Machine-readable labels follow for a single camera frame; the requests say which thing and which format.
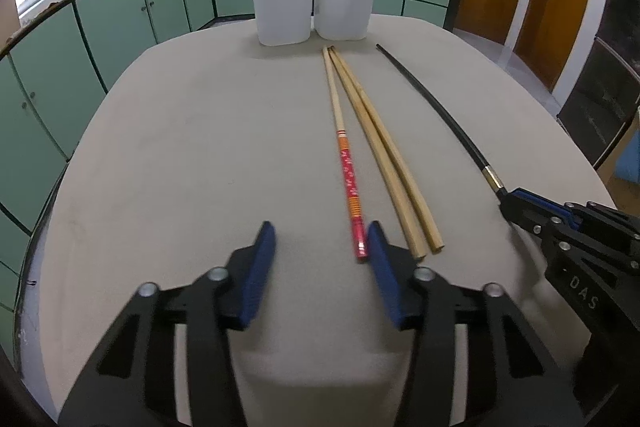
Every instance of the tiled floor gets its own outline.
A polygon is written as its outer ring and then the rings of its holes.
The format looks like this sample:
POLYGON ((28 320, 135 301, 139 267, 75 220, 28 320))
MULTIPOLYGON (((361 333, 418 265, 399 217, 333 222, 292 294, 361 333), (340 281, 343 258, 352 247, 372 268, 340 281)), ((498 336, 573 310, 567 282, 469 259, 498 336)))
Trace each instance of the tiled floor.
POLYGON ((504 47, 502 44, 473 35, 472 33, 463 32, 462 30, 453 30, 453 32, 463 39, 463 41, 471 44, 476 50, 481 52, 482 55, 509 73, 513 80, 529 91, 529 94, 551 113, 552 117, 558 115, 558 112, 560 112, 560 104, 558 101, 512 50, 504 47))

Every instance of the chopstick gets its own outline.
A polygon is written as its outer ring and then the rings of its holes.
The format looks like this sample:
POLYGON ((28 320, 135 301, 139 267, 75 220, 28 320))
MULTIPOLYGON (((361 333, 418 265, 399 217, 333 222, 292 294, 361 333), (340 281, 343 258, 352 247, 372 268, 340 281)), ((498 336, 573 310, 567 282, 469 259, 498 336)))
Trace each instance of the chopstick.
POLYGON ((407 195, 409 195, 409 199, 411 200, 414 211, 418 216, 422 231, 424 232, 424 235, 429 242, 431 251, 433 251, 434 253, 439 252, 444 247, 442 236, 440 235, 440 231, 438 230, 436 222, 433 219, 433 214, 431 214, 431 211, 427 206, 427 203, 424 200, 420 188, 415 182, 415 179, 411 174, 408 165, 404 161, 404 158, 402 158, 398 147, 396 147, 396 144, 391 138, 391 135, 389 134, 385 125, 382 123, 380 115, 376 111, 376 108, 373 106, 370 98, 367 96, 367 93, 364 91, 362 84, 360 84, 357 77, 353 74, 353 71, 351 71, 349 65, 338 53, 338 50, 332 47, 332 52, 334 52, 335 57, 337 57, 337 59, 340 61, 344 71, 350 78, 351 83, 360 95, 360 99, 362 100, 365 109, 369 113, 373 125, 378 131, 378 135, 380 136, 380 139, 385 146, 386 152, 388 153, 391 162, 394 164, 396 171, 400 176, 402 185, 404 185, 407 195))
POLYGON ((364 222, 362 220, 360 196, 358 195, 356 174, 353 170, 353 161, 351 160, 349 140, 347 139, 347 132, 344 129, 344 120, 342 119, 342 110, 340 109, 338 90, 335 87, 334 67, 331 63, 331 59, 329 58, 329 51, 326 47, 322 48, 322 57, 324 58, 326 79, 329 83, 331 105, 334 109, 335 132, 338 137, 340 162, 342 163, 344 191, 347 196, 347 207, 349 209, 349 217, 351 219, 351 237, 353 237, 353 250, 356 254, 356 259, 358 261, 364 261, 367 258, 367 250, 365 247, 366 234, 364 231, 364 222))
POLYGON ((380 169, 386 188, 389 191, 389 196, 391 197, 391 201, 396 209, 396 214, 398 215, 398 220, 402 227, 402 233, 404 234, 409 250, 414 258, 422 259, 427 255, 429 247, 422 235, 422 230, 420 229, 420 224, 418 224, 418 220, 415 217, 411 201, 409 201, 409 197, 402 187, 402 182, 398 177, 398 173, 394 169, 393 163, 386 152, 385 146, 376 131, 369 113, 362 103, 362 99, 351 83, 349 75, 343 68, 342 63, 338 59, 334 50, 329 49, 329 56, 334 63, 335 69, 338 71, 342 87, 344 87, 344 90, 347 92, 347 97, 349 98, 364 134, 369 141, 371 151, 378 163, 378 168, 380 169))

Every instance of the black panel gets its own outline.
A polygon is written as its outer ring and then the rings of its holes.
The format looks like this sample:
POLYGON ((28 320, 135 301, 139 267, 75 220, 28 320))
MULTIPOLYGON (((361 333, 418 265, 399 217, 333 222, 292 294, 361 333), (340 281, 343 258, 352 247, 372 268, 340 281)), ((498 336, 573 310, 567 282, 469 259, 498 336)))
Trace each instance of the black panel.
POLYGON ((620 130, 632 120, 639 96, 640 84, 635 74, 606 44, 596 40, 574 90, 558 115, 595 168, 602 162, 601 156, 604 159, 604 153, 617 142, 620 130))
POLYGON ((640 0, 607 0, 598 36, 640 74, 640 0))

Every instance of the metal screw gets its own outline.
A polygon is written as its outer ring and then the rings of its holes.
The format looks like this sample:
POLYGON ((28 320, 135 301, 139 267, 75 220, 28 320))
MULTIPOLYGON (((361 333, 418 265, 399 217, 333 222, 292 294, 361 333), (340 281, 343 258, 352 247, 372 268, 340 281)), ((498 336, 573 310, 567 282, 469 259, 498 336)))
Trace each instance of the metal screw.
POLYGON ((490 282, 489 284, 485 284, 484 293, 489 295, 490 297, 502 297, 504 295, 504 288, 500 286, 497 282, 490 282))
POLYGON ((158 285, 153 282, 145 282, 138 288, 138 295, 141 297, 150 297, 158 291, 158 285))
POLYGON ((227 277, 229 277, 229 272, 226 270, 226 268, 219 266, 217 268, 212 268, 211 270, 209 270, 209 272, 207 273, 207 277, 212 281, 223 281, 227 277))
POLYGON ((414 278, 423 282, 433 281, 436 278, 436 272, 426 266, 418 266, 414 270, 414 278))

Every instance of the table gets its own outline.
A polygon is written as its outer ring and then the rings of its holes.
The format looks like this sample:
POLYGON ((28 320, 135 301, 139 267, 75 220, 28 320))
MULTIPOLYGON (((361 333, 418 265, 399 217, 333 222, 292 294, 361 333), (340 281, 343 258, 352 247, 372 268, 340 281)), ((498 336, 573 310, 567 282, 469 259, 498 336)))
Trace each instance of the table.
MULTIPOLYGON (((338 44, 442 232, 444 251, 424 264, 458 285, 500 282, 571 367, 589 333, 543 279, 538 246, 505 222, 462 145, 377 42, 432 90, 508 189, 612 206, 605 187, 545 109, 455 35, 372 16, 366 39, 338 44)), ((111 89, 68 166, 45 245, 40 338, 57 407, 140 283, 188 284, 251 244, 268 219, 278 247, 262 307, 248 331, 230 334, 250 425, 392 424, 412 333, 392 328, 370 268, 354 261, 326 44, 314 35, 268 48, 254 21, 221 26, 149 49, 111 89)), ((405 245, 340 95, 366 220, 380 220, 390 242, 405 245)), ((179 385, 181 418, 185 395, 179 385)), ((463 406, 456 399, 456 410, 463 406)))

